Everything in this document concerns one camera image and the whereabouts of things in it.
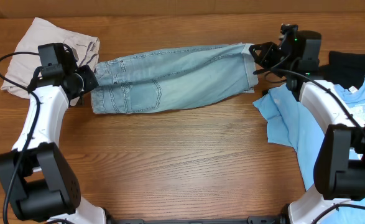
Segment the light blue denim shorts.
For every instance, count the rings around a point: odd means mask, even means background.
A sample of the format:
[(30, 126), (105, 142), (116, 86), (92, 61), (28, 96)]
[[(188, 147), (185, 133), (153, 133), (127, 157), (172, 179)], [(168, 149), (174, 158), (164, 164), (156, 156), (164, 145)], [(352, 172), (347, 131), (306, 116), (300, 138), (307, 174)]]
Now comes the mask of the light blue denim shorts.
[(96, 114), (157, 113), (252, 93), (258, 78), (249, 44), (160, 49), (101, 62), (91, 92)]

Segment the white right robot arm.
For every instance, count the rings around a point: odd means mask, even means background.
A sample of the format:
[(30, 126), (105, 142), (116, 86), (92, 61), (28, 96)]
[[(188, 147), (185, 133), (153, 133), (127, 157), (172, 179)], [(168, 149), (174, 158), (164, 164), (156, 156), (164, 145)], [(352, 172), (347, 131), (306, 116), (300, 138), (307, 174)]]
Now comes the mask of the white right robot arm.
[(325, 138), (313, 185), (277, 216), (250, 216), (248, 223), (320, 223), (341, 207), (365, 210), (365, 123), (338, 97), (319, 72), (321, 34), (282, 24), (280, 44), (254, 44), (249, 51), (265, 72), (285, 77), (288, 90), (316, 119)]

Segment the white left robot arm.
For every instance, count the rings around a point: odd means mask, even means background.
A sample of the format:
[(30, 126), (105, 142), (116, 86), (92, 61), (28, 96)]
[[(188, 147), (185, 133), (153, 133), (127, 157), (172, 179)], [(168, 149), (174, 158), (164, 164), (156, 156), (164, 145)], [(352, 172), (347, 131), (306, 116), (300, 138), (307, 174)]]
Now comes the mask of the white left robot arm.
[(40, 66), (25, 91), (29, 110), (11, 152), (0, 154), (0, 183), (6, 193), (2, 209), (22, 221), (45, 223), (112, 223), (107, 211), (89, 203), (75, 173), (59, 150), (66, 110), (98, 82), (87, 65), (79, 67), (71, 47), (40, 45)]

